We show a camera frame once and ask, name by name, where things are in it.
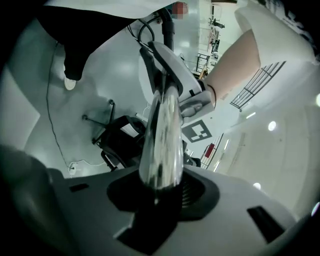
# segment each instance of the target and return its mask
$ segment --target concrete floor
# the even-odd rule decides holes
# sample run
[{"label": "concrete floor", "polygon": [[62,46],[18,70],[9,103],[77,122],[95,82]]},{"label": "concrete floor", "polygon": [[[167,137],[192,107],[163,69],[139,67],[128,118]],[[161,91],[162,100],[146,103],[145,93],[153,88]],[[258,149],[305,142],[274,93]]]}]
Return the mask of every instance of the concrete floor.
[{"label": "concrete floor", "polygon": [[[193,11],[183,20],[175,20],[175,51],[178,55],[182,53],[186,60],[195,62],[198,53],[199,3],[194,0],[187,2],[189,10]],[[161,26],[156,23],[151,26],[156,40],[162,42]],[[132,24],[136,35],[140,27],[139,21]],[[150,38],[149,31],[145,29],[142,40],[147,42]],[[140,46],[128,30],[122,30],[91,54],[82,79],[72,91],[64,88],[64,48],[60,44],[55,52],[54,48],[55,41],[34,20],[21,34],[7,64],[23,94],[40,113],[40,119],[28,138],[25,152],[47,167],[60,170],[68,178],[68,168],[56,145],[46,106],[48,74],[53,53],[49,109],[67,164],[79,160],[86,160],[93,165],[103,162],[101,149],[91,143],[92,137],[100,128],[83,121],[83,114],[107,123],[111,111],[109,99],[116,103],[115,117],[142,114],[147,101],[138,80]],[[146,109],[144,116],[148,114],[149,109]],[[81,162],[73,177],[107,171],[109,168],[105,164],[93,167]]]}]

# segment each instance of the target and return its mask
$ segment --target black slot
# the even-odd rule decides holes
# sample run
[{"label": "black slot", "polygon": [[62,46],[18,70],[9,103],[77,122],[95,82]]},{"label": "black slot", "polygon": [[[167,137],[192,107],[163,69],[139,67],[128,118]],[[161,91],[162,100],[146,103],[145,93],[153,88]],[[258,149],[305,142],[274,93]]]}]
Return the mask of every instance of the black slot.
[{"label": "black slot", "polygon": [[285,231],[261,206],[247,209],[247,212],[267,243],[271,243]]},{"label": "black slot", "polygon": [[195,93],[193,90],[190,90],[189,93],[190,93],[191,97],[195,96]]},{"label": "black slot", "polygon": [[71,192],[77,192],[77,191],[84,190],[84,189],[87,189],[87,188],[89,188],[89,185],[86,184],[86,183],[77,184],[77,185],[73,185],[73,186],[69,187]]}]

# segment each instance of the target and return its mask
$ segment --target black chair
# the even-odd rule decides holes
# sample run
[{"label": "black chair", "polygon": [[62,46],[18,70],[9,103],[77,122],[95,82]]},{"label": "black chair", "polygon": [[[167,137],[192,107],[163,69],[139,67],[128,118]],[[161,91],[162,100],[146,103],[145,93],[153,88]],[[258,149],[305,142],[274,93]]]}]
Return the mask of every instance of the black chair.
[{"label": "black chair", "polygon": [[92,120],[87,115],[83,115],[82,119],[104,127],[104,131],[98,138],[93,138],[92,143],[102,149],[101,156],[113,172],[118,164],[124,168],[139,164],[146,127],[140,119],[127,115],[114,120],[116,104],[113,100],[109,103],[112,110],[108,124]]}]

